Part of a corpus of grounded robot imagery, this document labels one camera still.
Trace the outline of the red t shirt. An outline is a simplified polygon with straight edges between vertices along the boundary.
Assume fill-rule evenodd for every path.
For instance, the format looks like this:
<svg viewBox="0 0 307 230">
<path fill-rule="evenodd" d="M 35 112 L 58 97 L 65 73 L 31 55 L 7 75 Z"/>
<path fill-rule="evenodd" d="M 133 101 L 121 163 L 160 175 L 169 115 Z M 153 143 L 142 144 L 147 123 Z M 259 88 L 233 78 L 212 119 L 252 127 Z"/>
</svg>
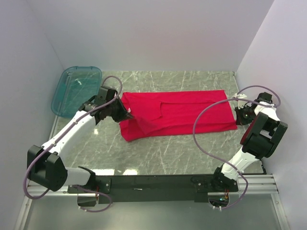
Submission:
<svg viewBox="0 0 307 230">
<path fill-rule="evenodd" d="M 127 141 L 157 136 L 235 130 L 236 121 L 223 90 L 185 92 L 125 92 L 121 100 L 133 115 L 120 122 L 122 137 Z"/>
</svg>

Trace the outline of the teal transparent plastic bin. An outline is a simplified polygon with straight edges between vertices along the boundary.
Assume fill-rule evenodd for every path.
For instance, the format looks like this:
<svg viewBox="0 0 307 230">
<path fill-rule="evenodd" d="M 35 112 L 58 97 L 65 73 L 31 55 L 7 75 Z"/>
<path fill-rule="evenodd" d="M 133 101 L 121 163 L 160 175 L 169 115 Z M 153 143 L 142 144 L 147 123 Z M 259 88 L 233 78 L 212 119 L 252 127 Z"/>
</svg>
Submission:
<svg viewBox="0 0 307 230">
<path fill-rule="evenodd" d="M 102 71 L 93 66 L 73 66 L 63 71 L 55 90 L 51 110 L 59 117 L 72 118 L 79 107 L 97 95 Z"/>
</svg>

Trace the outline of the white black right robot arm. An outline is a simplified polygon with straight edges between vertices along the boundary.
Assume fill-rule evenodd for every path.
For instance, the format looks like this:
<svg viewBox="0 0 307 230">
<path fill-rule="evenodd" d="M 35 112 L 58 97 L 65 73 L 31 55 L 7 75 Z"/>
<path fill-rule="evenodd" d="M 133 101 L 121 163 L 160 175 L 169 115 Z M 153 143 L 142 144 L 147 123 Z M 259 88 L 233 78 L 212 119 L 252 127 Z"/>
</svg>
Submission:
<svg viewBox="0 0 307 230">
<path fill-rule="evenodd" d="M 269 158 L 288 129 L 277 116 L 271 94 L 260 93 L 254 101 L 257 104 L 235 107 L 236 124 L 249 127 L 240 141 L 239 151 L 228 163 L 216 168 L 210 180 L 215 191 L 235 191 L 239 174 L 252 163 Z"/>
</svg>

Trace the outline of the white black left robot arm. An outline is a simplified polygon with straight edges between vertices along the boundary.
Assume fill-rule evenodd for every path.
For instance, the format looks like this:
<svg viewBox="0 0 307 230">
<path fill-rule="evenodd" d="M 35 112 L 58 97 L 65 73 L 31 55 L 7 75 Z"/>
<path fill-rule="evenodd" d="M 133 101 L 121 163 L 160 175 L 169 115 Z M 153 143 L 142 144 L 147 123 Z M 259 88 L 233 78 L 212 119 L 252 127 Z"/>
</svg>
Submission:
<svg viewBox="0 0 307 230">
<path fill-rule="evenodd" d="M 96 189 L 96 174 L 87 168 L 68 168 L 64 165 L 65 154 L 81 138 L 105 118 L 115 122 L 131 119 L 119 92 L 102 86 L 98 94 L 84 102 L 71 121 L 41 147 L 33 145 L 27 152 L 26 180 L 35 182 L 49 191 L 57 191 L 65 185 L 78 185 L 84 192 Z"/>
</svg>

